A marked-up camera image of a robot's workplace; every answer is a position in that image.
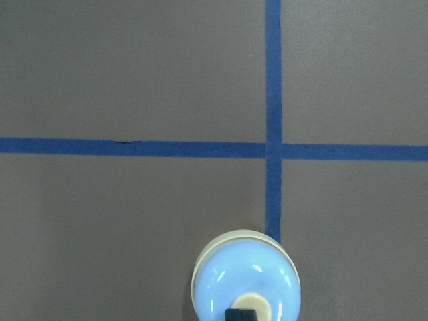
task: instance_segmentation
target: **blue tape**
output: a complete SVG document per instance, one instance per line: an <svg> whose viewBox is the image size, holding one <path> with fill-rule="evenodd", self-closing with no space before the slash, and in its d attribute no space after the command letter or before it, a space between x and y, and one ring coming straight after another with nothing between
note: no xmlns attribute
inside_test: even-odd
<svg viewBox="0 0 428 321"><path fill-rule="evenodd" d="M0 138L0 152L97 156L265 158L265 144L239 142L114 142L56 138Z"/></svg>
<svg viewBox="0 0 428 321"><path fill-rule="evenodd" d="M318 161L426 162L428 146L283 144L282 158Z"/></svg>
<svg viewBox="0 0 428 321"><path fill-rule="evenodd" d="M266 189L265 232L281 241L282 67L280 0L265 1L266 34Z"/></svg>

